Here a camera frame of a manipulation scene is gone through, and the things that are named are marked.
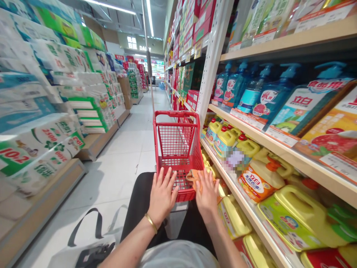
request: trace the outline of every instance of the shopping basket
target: shopping basket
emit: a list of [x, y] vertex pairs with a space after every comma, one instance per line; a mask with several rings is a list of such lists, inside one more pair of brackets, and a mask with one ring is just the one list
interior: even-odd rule
[[[168, 115], [174, 118], [176, 123], [156, 122], [158, 115]], [[193, 116], [196, 123], [179, 121], [179, 119], [189, 116]], [[200, 119], [198, 114], [188, 111], [155, 111], [153, 125], [157, 173], [161, 167], [164, 168], [164, 174], [169, 167], [172, 168], [171, 175], [177, 171], [173, 186], [173, 188], [179, 186], [176, 202], [194, 199], [196, 192], [186, 180], [186, 175], [191, 169], [203, 170], [204, 168], [199, 140]]]

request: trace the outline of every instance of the white tile floor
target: white tile floor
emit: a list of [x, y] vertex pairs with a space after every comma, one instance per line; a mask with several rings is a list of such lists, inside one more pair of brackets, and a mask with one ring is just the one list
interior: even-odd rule
[[[164, 90], [154, 90], [155, 110], [170, 110]], [[53, 255], [67, 246], [71, 232], [91, 208], [103, 216], [102, 234], [114, 223], [123, 227], [134, 182], [142, 172], [155, 171], [155, 146], [152, 125], [151, 93], [145, 93], [131, 114], [96, 162], [86, 162], [89, 173], [79, 182], [58, 213], [31, 246], [18, 267], [47, 268]], [[167, 116], [158, 118], [170, 120]], [[87, 245], [94, 240], [96, 213], [90, 213], [82, 222], [76, 235], [77, 245]]]

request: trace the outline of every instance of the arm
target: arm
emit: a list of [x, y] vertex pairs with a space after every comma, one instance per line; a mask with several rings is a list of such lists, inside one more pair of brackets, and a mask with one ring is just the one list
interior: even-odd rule
[[217, 196], [219, 180], [214, 185], [212, 171], [208, 175], [204, 170], [203, 174], [203, 177], [199, 174], [200, 182], [196, 181], [197, 189], [200, 189], [200, 184], [202, 184], [202, 192], [197, 191], [196, 193], [197, 207], [211, 237], [218, 262], [224, 268], [246, 267], [244, 260], [218, 214]]
[[[174, 172], [171, 179], [171, 168], [168, 169], [164, 180], [163, 174], [163, 168], [161, 168], [158, 178], [156, 173], [154, 174], [150, 194], [148, 215], [155, 224], [156, 230], [170, 213], [179, 192], [178, 186], [172, 191], [177, 172]], [[100, 268], [136, 267], [154, 235], [153, 226], [146, 217], [143, 217], [134, 230], [103, 261]]]

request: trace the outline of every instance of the fluorescent light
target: fluorescent light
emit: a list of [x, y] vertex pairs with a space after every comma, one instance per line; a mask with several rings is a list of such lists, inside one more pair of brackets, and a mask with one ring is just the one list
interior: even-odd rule
[[126, 9], [122, 9], [122, 8], [120, 8], [120, 7], [108, 5], [108, 4], [105, 4], [105, 3], [98, 2], [98, 1], [94, 1], [94, 0], [83, 0], [83, 1], [86, 1], [86, 2], [92, 3], [92, 4], [97, 4], [97, 5], [100, 5], [100, 6], [103, 6], [103, 7], [115, 9], [115, 10], [118, 10], [118, 11], [126, 12], [126, 13], [129, 13], [129, 14], [131, 14], [131, 15], [136, 15], [136, 13], [133, 12], [133, 11], [126, 10]]
[[146, 0], [146, 5], [148, 6], [148, 13], [149, 13], [149, 23], [150, 23], [151, 36], [152, 36], [152, 37], [154, 37], [154, 29], [152, 28], [152, 18], [151, 18], [151, 6], [150, 6], [150, 0]]

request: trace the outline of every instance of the hand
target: hand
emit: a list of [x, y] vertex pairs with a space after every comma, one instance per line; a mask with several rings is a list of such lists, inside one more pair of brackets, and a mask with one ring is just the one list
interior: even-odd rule
[[199, 190], [196, 191], [196, 202], [202, 219], [207, 224], [212, 221], [214, 216], [218, 215], [217, 196], [219, 179], [214, 184], [212, 171], [208, 174], [206, 169], [203, 170], [203, 176], [201, 173], [198, 176], [200, 177], [200, 181], [196, 181], [196, 189], [200, 189], [200, 185], [202, 184], [202, 193]]
[[161, 168], [159, 177], [157, 177], [155, 172], [154, 180], [152, 181], [148, 215], [157, 229], [159, 229], [161, 223], [174, 207], [179, 192], [178, 186], [172, 191], [177, 171], [174, 172], [171, 179], [170, 174], [171, 168], [169, 167], [165, 179], [163, 180], [164, 168]]

